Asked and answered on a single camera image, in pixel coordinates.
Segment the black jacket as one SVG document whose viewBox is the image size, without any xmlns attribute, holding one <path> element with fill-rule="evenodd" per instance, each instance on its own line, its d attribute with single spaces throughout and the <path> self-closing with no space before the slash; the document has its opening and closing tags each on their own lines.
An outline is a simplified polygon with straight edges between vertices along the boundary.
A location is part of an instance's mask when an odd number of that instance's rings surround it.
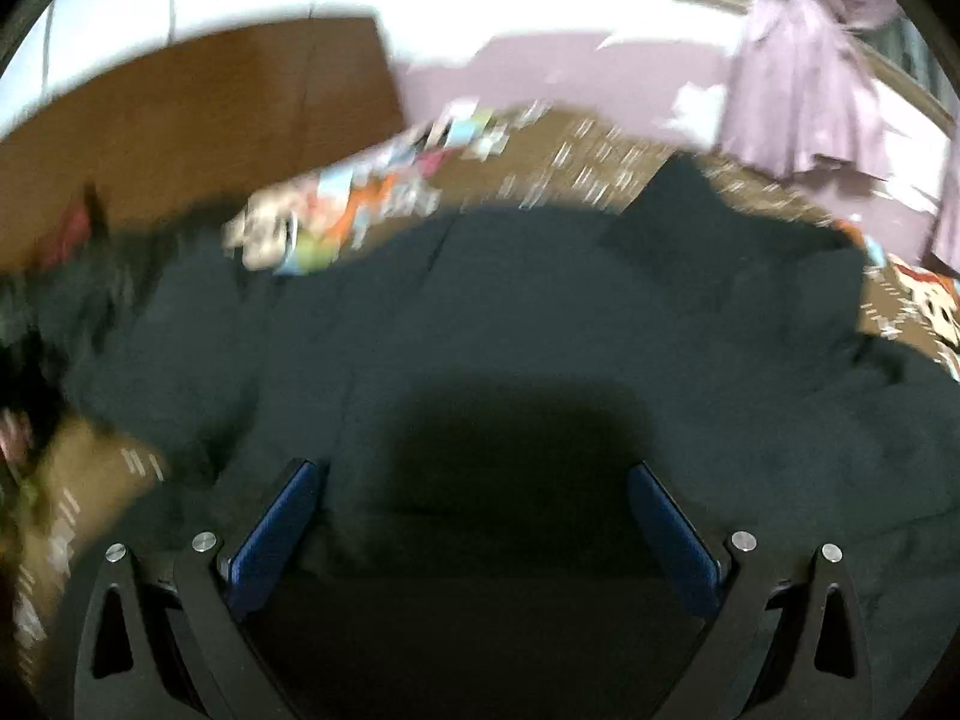
<svg viewBox="0 0 960 720">
<path fill-rule="evenodd" d="M 68 401 L 158 450 L 116 536 L 184 544 L 288 463 L 324 476 L 242 635 L 304 718 L 644 718 L 703 619 L 649 468 L 789 587 L 848 551 L 872 711 L 924 717 L 958 629 L 958 388 L 857 321 L 844 232 L 732 210 L 690 158 L 620 213 L 443 215 L 306 277 L 168 232 L 75 281 Z"/>
</svg>

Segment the colourful monkey print blanket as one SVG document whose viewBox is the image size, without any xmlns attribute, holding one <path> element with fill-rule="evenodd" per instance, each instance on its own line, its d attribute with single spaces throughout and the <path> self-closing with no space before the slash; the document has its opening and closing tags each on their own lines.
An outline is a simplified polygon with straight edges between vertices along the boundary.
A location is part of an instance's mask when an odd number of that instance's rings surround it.
<svg viewBox="0 0 960 720">
<path fill-rule="evenodd" d="M 485 202 L 508 208 L 526 200 L 574 205 L 600 190 L 608 206 L 622 210 L 677 153 L 672 146 L 617 135 L 584 110 L 552 109 L 528 124 L 514 110 L 496 119 L 508 129 L 505 151 L 488 163 L 466 153 L 433 156 L 416 177 L 421 197 L 451 211 L 456 206 L 475 210 Z M 99 216 L 96 193 L 87 193 L 29 270 L 3 278 L 3 361 L 25 387 L 13 408 L 18 416 L 13 429 L 37 444 L 36 450 L 16 453 L 41 463 L 34 481 L 39 499 L 21 499 L 10 527 L 25 582 L 14 595 L 11 650 L 26 688 L 44 704 L 65 689 L 65 661 L 78 637 L 67 619 L 78 592 L 68 574 L 135 497 L 160 482 L 139 477 L 145 444 L 91 419 L 57 416 L 53 400 L 64 351 L 44 349 L 37 330 L 28 327 L 26 283 L 52 286 L 57 328 L 96 310 L 116 317 L 148 298 L 161 266 L 235 206 L 233 197 L 223 197 L 155 226 L 112 231 Z M 880 710 L 890 710 L 895 702 L 921 710 L 942 676 L 957 667 L 958 644 L 950 626 L 958 611 L 932 606 L 939 598 L 932 589 L 939 562 L 932 550 L 935 532 L 921 528 L 923 541 L 908 556 L 908 566 L 921 569 L 918 580 L 895 571 L 890 577 L 869 575 L 861 585 Z"/>
</svg>

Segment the pink curtain right panel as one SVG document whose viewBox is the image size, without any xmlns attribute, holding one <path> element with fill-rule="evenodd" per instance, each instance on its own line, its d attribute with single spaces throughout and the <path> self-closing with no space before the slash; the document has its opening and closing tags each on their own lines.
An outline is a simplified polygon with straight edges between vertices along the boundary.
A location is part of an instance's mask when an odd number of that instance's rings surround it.
<svg viewBox="0 0 960 720">
<path fill-rule="evenodd" d="M 957 275 L 960 270 L 960 143 L 953 135 L 949 156 L 944 167 L 944 180 L 940 190 L 939 215 L 932 230 L 928 255 Z"/>
</svg>

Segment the pink curtain panel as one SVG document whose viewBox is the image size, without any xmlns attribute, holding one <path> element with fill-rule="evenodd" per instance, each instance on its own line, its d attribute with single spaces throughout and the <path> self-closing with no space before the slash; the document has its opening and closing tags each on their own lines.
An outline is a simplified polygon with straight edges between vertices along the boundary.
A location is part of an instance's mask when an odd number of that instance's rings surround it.
<svg viewBox="0 0 960 720">
<path fill-rule="evenodd" d="M 885 179 L 884 117 L 857 35 L 900 15 L 896 0 L 752 0 L 719 151 L 778 181 L 833 167 Z"/>
<path fill-rule="evenodd" d="M 944 167 L 944 180 L 940 190 L 939 215 L 932 230 L 928 255 L 957 275 L 960 270 L 960 143 L 953 135 L 949 156 Z"/>
</svg>

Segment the brown wooden headboard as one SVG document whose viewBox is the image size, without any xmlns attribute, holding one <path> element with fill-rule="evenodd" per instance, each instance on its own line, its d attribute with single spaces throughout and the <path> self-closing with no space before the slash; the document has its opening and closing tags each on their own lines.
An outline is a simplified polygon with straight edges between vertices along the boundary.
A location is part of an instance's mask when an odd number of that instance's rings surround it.
<svg viewBox="0 0 960 720">
<path fill-rule="evenodd" d="M 62 94 L 2 140 L 2 263 L 31 259 L 85 187 L 112 224 L 252 192 L 404 130 L 376 23 L 213 32 Z"/>
</svg>

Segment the pink curtain left panel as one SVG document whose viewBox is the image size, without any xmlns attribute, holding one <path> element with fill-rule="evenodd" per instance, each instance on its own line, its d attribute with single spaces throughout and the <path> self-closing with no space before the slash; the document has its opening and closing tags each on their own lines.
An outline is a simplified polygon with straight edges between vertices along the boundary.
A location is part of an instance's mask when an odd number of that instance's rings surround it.
<svg viewBox="0 0 960 720">
<path fill-rule="evenodd" d="M 719 151 L 778 181 L 833 167 L 885 179 L 884 117 L 857 35 L 900 15 L 896 0 L 752 0 Z"/>
</svg>

